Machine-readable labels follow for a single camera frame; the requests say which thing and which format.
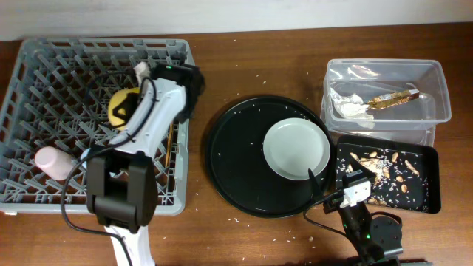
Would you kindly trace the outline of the yellow plastic bowl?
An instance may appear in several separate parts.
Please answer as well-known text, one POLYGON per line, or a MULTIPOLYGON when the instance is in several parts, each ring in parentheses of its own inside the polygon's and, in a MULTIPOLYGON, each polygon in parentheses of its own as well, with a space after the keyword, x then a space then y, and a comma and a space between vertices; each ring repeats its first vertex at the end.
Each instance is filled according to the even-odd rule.
POLYGON ((139 104, 140 89, 122 89, 117 91, 109 101, 107 116, 111 127, 124 130, 139 104))

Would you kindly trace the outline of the pink plastic cup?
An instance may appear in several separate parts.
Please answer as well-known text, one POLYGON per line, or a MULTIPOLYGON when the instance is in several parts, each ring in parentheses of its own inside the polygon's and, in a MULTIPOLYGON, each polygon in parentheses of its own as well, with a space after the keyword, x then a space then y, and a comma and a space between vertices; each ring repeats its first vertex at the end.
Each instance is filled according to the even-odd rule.
POLYGON ((52 146, 39 149, 34 161, 38 168, 56 181, 65 180, 75 165, 70 154, 52 146))

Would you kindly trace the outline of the white tissue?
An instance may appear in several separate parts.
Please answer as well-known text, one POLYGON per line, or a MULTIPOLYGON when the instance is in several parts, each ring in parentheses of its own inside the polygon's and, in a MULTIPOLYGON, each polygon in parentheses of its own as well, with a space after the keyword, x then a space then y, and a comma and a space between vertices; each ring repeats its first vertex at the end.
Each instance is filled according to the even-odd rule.
POLYGON ((365 104, 357 94, 341 96, 336 90, 330 89, 333 107, 344 119, 373 120, 374 116, 367 113, 369 105, 365 104))

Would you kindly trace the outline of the blue plastic cup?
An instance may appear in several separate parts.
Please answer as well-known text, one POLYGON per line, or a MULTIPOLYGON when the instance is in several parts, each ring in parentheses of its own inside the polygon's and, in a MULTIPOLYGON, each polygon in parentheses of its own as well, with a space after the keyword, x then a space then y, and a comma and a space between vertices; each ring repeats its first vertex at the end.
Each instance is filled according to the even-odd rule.
POLYGON ((88 153, 90 152, 90 150, 91 150, 91 148, 88 148, 88 149, 84 150, 84 151, 82 152, 81 156, 80 156, 80 160, 84 159, 84 158, 88 155, 88 153))

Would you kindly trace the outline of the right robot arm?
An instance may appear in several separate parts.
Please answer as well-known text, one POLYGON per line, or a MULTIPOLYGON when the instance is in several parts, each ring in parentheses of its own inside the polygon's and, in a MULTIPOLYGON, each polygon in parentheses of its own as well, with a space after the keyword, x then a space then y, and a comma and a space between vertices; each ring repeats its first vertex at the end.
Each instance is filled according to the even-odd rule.
POLYGON ((365 200, 371 196, 371 182, 376 174, 351 158, 353 170, 342 177, 343 186, 326 196, 313 196, 311 208, 322 205, 326 214, 334 211, 341 217, 343 231, 322 225, 307 216, 311 224, 345 237, 357 251, 349 259, 352 265, 399 265, 403 253, 402 219, 394 214, 369 212, 365 200))

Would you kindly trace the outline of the gold snack wrapper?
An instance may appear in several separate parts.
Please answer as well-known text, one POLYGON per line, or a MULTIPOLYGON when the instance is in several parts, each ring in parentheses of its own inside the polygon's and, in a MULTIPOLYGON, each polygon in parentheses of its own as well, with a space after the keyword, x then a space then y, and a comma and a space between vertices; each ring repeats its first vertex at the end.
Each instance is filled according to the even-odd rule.
POLYGON ((417 89, 408 89, 401 92, 379 95, 367 101, 367 105, 369 109, 386 109, 418 99, 419 96, 420 92, 417 89))

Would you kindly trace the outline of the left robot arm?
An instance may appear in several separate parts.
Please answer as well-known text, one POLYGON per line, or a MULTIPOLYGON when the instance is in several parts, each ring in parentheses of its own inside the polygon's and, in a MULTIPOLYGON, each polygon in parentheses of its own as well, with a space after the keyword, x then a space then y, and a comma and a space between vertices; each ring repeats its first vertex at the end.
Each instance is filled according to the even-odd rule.
POLYGON ((175 120, 191 117, 205 79, 197 66, 158 64, 145 75, 139 104, 119 115, 122 130, 86 157, 86 206, 111 238, 119 265, 153 265, 148 225, 158 203, 154 157, 175 120))

